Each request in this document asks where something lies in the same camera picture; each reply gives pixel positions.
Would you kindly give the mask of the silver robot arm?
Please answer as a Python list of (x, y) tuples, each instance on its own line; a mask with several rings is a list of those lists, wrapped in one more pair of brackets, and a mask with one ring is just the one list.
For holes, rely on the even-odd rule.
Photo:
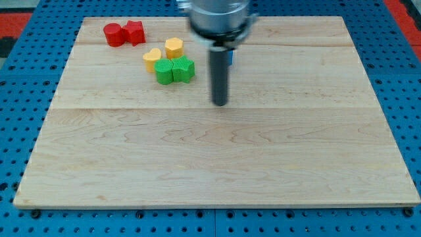
[(251, 33), (257, 14), (249, 12), (250, 0), (177, 0), (187, 14), (189, 28), (208, 48), (233, 49)]

